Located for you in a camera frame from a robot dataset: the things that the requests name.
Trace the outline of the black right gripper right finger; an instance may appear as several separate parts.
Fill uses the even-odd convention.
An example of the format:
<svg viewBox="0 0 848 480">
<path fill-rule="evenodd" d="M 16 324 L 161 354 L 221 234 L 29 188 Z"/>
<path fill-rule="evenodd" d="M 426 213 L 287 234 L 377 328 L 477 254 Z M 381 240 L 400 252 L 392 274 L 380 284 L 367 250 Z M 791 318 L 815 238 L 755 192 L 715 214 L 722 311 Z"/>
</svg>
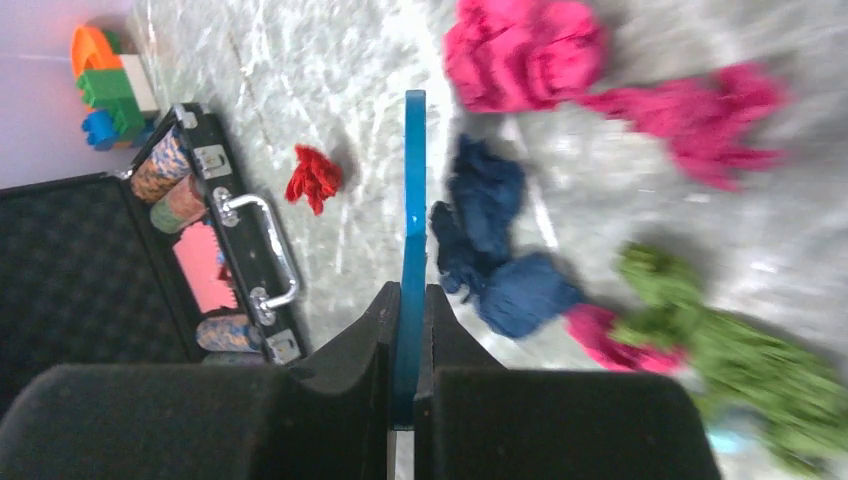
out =
<svg viewBox="0 0 848 480">
<path fill-rule="evenodd" d="M 414 401 L 418 479 L 710 480 L 720 470 L 676 381 L 650 373 L 510 370 L 426 289 Z"/>
</svg>

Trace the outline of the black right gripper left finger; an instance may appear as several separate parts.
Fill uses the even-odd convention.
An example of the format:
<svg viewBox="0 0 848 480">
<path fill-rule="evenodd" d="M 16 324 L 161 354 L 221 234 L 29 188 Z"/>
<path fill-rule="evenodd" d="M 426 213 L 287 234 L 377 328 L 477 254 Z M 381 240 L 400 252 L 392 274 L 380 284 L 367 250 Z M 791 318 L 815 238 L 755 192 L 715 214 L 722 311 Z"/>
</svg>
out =
<svg viewBox="0 0 848 480">
<path fill-rule="evenodd" d="M 5 479 L 388 479 L 400 286 L 290 367 L 59 365 L 1 423 Z"/>
</svg>

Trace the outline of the blue hand brush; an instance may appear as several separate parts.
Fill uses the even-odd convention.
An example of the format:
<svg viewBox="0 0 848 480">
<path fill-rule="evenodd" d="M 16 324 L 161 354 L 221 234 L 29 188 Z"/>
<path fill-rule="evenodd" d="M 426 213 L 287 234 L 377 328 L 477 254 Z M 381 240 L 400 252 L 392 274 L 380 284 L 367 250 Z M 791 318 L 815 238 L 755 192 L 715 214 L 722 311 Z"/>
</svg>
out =
<svg viewBox="0 0 848 480">
<path fill-rule="evenodd" d="M 392 422 L 413 428 L 413 401 L 421 360 L 427 265 L 427 101 L 424 90 L 405 94 L 405 239 L 392 388 Z"/>
</svg>

